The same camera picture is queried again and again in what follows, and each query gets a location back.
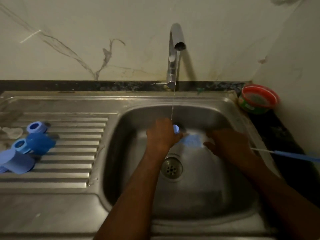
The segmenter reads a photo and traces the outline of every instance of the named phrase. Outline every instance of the drain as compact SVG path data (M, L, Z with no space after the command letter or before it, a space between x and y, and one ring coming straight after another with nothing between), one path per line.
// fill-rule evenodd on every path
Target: drain
M182 174L182 164L175 157L168 157L162 164L161 172L162 174L169 179L177 179Z

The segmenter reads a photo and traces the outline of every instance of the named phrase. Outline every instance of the forearm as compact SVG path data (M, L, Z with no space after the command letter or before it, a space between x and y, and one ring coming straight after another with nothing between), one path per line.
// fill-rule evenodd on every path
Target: forearm
M305 199L266 166L244 172L275 211L293 239L320 238L320 209Z
M98 231L100 239L147 239L163 153L146 150L137 169Z

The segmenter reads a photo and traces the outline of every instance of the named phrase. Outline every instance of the white wall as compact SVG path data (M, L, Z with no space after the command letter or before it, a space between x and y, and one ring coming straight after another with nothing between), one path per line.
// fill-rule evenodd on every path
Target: white wall
M279 4L0 0L0 79L93 80L105 58L102 49L110 51L110 39L119 39L125 45L114 41L99 80L165 80L170 26L178 22L189 52L180 80L248 81L298 3Z
M284 25L254 83L277 92L277 116L307 154L320 157L320 0L305 0Z

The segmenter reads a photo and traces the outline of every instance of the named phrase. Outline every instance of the faucet spout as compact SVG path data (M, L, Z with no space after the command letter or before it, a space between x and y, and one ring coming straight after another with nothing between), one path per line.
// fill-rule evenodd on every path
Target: faucet spout
M174 89L179 69L180 52L186 49L181 25L175 23L171 26L169 41L169 59L167 71L167 86Z

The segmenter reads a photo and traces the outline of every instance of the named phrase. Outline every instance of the ribbed drainboard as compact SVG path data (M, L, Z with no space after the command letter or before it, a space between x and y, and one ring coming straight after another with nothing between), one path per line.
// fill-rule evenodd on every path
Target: ribbed drainboard
M100 140L106 123L106 114L99 113L24 113L14 122L10 118L0 123L1 127L21 127L34 121L50 124L48 133L58 135L54 148L28 173L18 175L10 172L0 174L0 188L86 188ZM12 145L0 132L0 142Z

